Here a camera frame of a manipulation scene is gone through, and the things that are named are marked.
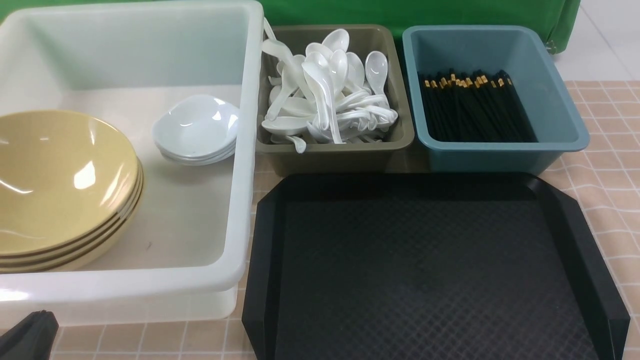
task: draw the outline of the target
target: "green cloth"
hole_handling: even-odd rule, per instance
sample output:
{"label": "green cloth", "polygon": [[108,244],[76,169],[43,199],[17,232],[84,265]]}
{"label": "green cloth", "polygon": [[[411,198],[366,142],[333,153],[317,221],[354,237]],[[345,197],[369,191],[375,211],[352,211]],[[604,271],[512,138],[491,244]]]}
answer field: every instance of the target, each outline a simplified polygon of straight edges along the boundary
{"label": "green cloth", "polygon": [[[141,0],[110,0],[124,3]],[[0,19],[38,6],[95,3],[92,0],[0,0]],[[559,53],[566,48],[580,0],[261,0],[272,26],[380,24],[400,38],[414,25],[509,24],[533,29]]]}

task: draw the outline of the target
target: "olive green plastic tray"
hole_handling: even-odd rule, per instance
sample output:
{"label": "olive green plastic tray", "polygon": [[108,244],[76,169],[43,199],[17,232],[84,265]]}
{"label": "olive green plastic tray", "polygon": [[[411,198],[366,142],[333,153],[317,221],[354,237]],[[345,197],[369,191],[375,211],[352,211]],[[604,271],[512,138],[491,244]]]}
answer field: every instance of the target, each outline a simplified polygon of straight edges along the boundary
{"label": "olive green plastic tray", "polygon": [[298,154],[293,144],[272,144],[271,134],[260,123],[269,107],[272,86],[268,76],[278,76],[275,70],[277,59],[263,53],[255,148],[259,154],[266,155],[280,176],[309,172],[381,172],[386,169],[393,152],[409,146],[415,136],[400,61],[393,36],[387,28],[379,25],[309,25],[275,27],[273,32],[279,41],[289,46],[293,54],[304,54],[307,44],[322,42],[327,34],[339,28],[349,32],[349,51],[356,53],[363,62],[374,50],[387,56],[389,73],[385,92],[391,107],[398,112],[398,119],[387,133],[385,141],[380,143],[312,143],[304,154]]}

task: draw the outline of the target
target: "teal bin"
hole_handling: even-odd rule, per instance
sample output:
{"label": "teal bin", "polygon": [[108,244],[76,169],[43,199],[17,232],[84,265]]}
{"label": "teal bin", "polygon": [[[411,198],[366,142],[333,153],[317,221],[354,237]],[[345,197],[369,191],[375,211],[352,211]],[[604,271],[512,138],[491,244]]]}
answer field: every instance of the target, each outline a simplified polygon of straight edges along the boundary
{"label": "teal bin", "polygon": [[[583,150],[589,132],[535,32],[520,26],[414,26],[403,33],[417,138],[434,172],[528,172],[538,175],[564,152]],[[505,70],[538,143],[440,142],[428,131],[418,73]]]}

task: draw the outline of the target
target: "yellow bowl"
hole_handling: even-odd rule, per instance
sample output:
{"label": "yellow bowl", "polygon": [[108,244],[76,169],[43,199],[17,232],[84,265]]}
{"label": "yellow bowl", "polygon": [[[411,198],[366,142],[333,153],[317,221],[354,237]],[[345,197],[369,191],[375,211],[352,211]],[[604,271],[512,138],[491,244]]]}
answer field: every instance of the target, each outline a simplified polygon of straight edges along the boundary
{"label": "yellow bowl", "polygon": [[0,255],[59,247],[90,233],[131,196],[138,159],[127,137],[89,115],[0,117]]}
{"label": "yellow bowl", "polygon": [[104,255],[111,247],[118,243],[118,240],[122,237],[128,226],[131,224],[131,220],[135,217],[140,208],[142,195],[145,189],[144,175],[140,174],[141,181],[140,186],[135,191],[133,196],[133,205],[129,211],[129,214],[125,217],[118,218],[118,220],[111,225],[111,227],[104,229],[99,234],[96,234],[92,240],[76,249],[60,254],[54,259],[45,261],[38,261],[36,263],[4,267],[0,266],[0,274],[16,274],[25,272],[45,272],[45,271],[71,271],[82,266],[85,266],[92,261],[97,260]]}
{"label": "yellow bowl", "polygon": [[131,193],[131,196],[127,199],[127,202],[122,208],[117,211],[116,215],[109,218],[109,220],[104,222],[102,225],[96,227],[86,236],[83,236],[78,240],[72,241],[64,246],[56,247],[47,251],[34,252],[30,255],[10,257],[0,256],[0,272],[9,272],[9,270],[5,269],[9,267],[34,266],[48,261],[59,261],[59,259],[65,257],[67,254],[70,254],[79,249],[83,249],[87,247],[87,245],[103,237],[105,234],[108,234],[109,231],[114,227],[114,225],[117,225],[123,220],[128,219],[131,216],[131,213],[133,213],[133,210],[138,203],[138,198],[142,193],[144,179],[145,176],[143,173],[142,164],[139,164],[136,185],[134,191]]}

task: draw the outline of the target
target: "plastic bin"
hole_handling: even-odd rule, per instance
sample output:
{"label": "plastic bin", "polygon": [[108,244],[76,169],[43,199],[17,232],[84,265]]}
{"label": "plastic bin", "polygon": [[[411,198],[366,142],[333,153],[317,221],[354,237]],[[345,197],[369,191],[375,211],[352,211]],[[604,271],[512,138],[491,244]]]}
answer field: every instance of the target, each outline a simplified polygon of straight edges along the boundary
{"label": "plastic bin", "polygon": [[[0,299],[14,300],[0,302],[0,329],[43,308],[62,326],[233,312],[249,243],[263,20],[260,3],[243,0],[60,6],[5,20],[0,115],[64,109],[109,122],[136,149],[146,185],[131,226],[100,259],[0,275]],[[233,158],[162,159],[152,124],[194,94],[240,107]]]}
{"label": "plastic bin", "polygon": [[309,144],[304,154],[298,154],[293,145],[270,143],[271,134],[260,126],[269,108],[271,85],[268,76],[278,76],[277,60],[262,55],[260,92],[258,96],[256,151],[265,154],[276,174],[309,172],[381,172],[387,167],[392,154],[406,148],[415,137],[411,110],[404,87],[400,61],[391,32],[379,25],[319,25],[282,26],[273,29],[279,41],[287,44],[294,54],[304,54],[310,42],[322,42],[331,31],[344,28],[349,32],[349,51],[361,59],[374,50],[381,51],[389,61],[385,92],[390,105],[398,112],[398,119],[381,143]]}
{"label": "plastic bin", "polygon": [[[415,26],[403,34],[418,139],[434,172],[521,171],[538,175],[562,153],[583,150],[589,133],[540,38],[519,26]],[[440,142],[429,135],[418,72],[505,70],[538,143]]]}

